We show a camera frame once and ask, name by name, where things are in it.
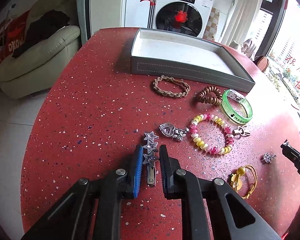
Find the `red fabric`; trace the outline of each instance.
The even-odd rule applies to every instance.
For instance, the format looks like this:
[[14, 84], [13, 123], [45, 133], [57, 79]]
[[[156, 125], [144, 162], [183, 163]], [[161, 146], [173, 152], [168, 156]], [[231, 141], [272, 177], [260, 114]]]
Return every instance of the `red fabric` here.
[[[16, 48], [19, 48], [25, 39], [26, 21], [29, 11], [26, 11], [18, 18], [14, 19], [5, 29], [5, 46], [0, 52], [0, 64]], [[3, 24], [0, 24], [0, 46], [2, 45]]]

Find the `star hair clip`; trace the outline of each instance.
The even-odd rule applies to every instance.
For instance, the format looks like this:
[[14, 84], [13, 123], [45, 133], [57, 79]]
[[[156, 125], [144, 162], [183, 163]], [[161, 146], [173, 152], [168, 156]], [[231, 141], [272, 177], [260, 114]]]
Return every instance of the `star hair clip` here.
[[159, 160], [159, 157], [155, 156], [155, 153], [158, 152], [158, 142], [154, 140], [157, 139], [159, 136], [155, 135], [153, 131], [145, 132], [144, 140], [147, 141], [147, 144], [142, 147], [147, 150], [147, 153], [143, 154], [142, 164], [147, 166], [147, 184], [149, 187], [155, 186], [155, 161]]

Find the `beige leather sofa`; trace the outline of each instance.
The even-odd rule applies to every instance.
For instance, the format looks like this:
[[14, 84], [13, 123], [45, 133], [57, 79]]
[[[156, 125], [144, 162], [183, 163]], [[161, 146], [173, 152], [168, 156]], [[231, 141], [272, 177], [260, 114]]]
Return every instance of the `beige leather sofa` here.
[[0, 64], [0, 88], [12, 98], [52, 87], [81, 46], [76, 0], [37, 1], [29, 12], [26, 32], [30, 23], [53, 9], [64, 12], [70, 18], [70, 26], [58, 30], [18, 58], [9, 55]]

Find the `metal screw cap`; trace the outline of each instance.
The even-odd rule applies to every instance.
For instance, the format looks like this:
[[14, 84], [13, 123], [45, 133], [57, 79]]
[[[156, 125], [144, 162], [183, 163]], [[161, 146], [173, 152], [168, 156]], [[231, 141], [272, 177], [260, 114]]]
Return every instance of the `metal screw cap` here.
[[81, 178], [81, 179], [79, 179], [78, 182], [79, 182], [80, 185], [86, 185], [88, 183], [88, 179], [87, 178]]
[[184, 176], [186, 174], [186, 171], [184, 169], [179, 169], [179, 170], [176, 170], [176, 174], [178, 174], [180, 176]]
[[115, 171], [115, 173], [116, 173], [117, 175], [124, 175], [124, 174], [126, 174], [126, 171], [125, 171], [124, 169], [117, 169], [117, 170]]
[[216, 178], [214, 180], [214, 183], [217, 184], [217, 185], [219, 185], [219, 186], [222, 186], [225, 183], [225, 181], [223, 179]]

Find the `pink and yellow bead bracelet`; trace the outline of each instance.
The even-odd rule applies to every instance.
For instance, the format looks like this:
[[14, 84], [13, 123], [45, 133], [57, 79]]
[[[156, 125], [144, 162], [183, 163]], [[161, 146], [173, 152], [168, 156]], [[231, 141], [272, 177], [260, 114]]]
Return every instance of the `pink and yellow bead bracelet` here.
[[[198, 129], [197, 129], [198, 123], [203, 120], [214, 121], [223, 128], [224, 134], [226, 136], [226, 147], [220, 148], [220, 147], [210, 146], [199, 137]], [[234, 138], [231, 129], [228, 127], [225, 121], [223, 121], [221, 118], [217, 117], [216, 115], [213, 114], [197, 115], [191, 121], [189, 130], [191, 133], [191, 137], [193, 138], [193, 141], [197, 144], [197, 146], [199, 146], [202, 150], [205, 150], [206, 152], [221, 155], [221, 154], [227, 154], [232, 151], [234, 145]]]

